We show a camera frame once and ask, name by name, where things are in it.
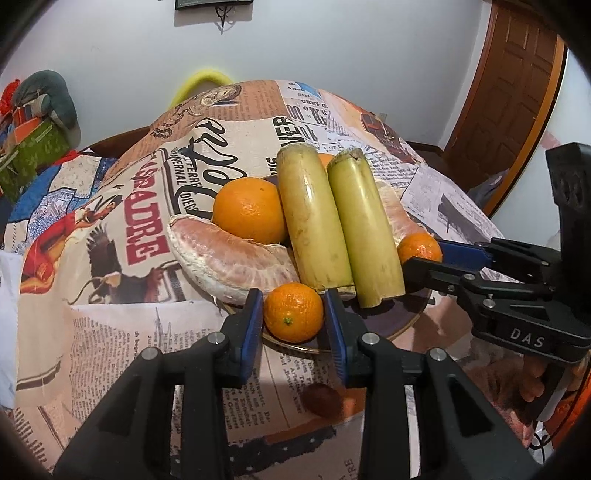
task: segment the plate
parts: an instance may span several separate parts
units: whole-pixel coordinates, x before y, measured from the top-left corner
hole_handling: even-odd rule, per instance
[[[424,288],[418,292],[404,295],[394,300],[383,301],[378,307],[362,309],[357,299],[345,302],[345,310],[360,315],[370,332],[375,332],[392,341],[410,328],[425,310],[431,298],[431,290]],[[236,313],[242,307],[223,304],[229,313]],[[323,326],[318,335],[309,342],[287,343],[275,338],[263,325],[262,337],[267,342],[279,345],[291,351],[304,353],[328,353],[330,345],[326,328]]]

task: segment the woman illustration in red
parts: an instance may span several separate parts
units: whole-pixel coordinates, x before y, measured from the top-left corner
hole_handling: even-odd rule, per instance
[[[83,207],[68,213],[45,230],[31,244],[21,277],[21,293],[45,293],[51,289],[68,237],[74,231],[93,226],[123,201],[121,195],[99,198],[94,208]]]

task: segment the green box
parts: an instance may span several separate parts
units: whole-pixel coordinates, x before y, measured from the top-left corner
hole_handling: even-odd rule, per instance
[[[12,152],[0,158],[0,188],[16,202],[25,188],[37,178],[39,166],[52,165],[70,146],[60,128],[46,118]]]

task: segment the white wall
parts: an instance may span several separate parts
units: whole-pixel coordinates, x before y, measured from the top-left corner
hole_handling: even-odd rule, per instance
[[[478,29],[476,30],[476,37],[472,47],[470,62],[468,63],[468,68],[466,69],[466,74],[464,75],[464,79],[457,95],[456,102],[453,105],[452,112],[449,116],[449,119],[447,120],[447,124],[443,130],[441,138],[439,139],[438,145],[442,150],[445,150],[447,141],[452,136],[453,129],[456,127],[457,119],[459,118],[460,113],[462,113],[464,102],[466,101],[466,97],[468,96],[468,92],[472,86],[472,81],[474,80],[476,68],[478,68],[478,62],[480,61],[480,55],[482,55],[482,49],[484,48],[484,42],[486,40],[488,21],[489,17],[491,16],[491,8],[491,0],[484,0],[482,9],[480,11],[480,20],[478,22]]]
[[[591,83],[569,52],[563,82],[546,131],[560,144],[591,144]],[[508,238],[545,245],[559,227],[545,148],[538,145],[519,180],[492,217]]]
[[[237,7],[229,20],[238,21],[220,35],[213,9],[175,13],[174,0],[57,0],[0,87],[36,70],[60,72],[80,146],[151,123],[204,67],[235,81],[307,82],[386,113],[408,140],[438,144],[484,8],[482,0],[255,0]]]

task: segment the brown wooden door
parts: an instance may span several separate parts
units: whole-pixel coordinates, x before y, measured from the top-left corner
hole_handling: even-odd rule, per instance
[[[482,77],[444,152],[452,180],[464,190],[513,165],[540,111],[557,44],[557,34],[533,12],[503,4],[493,6],[493,15]]]

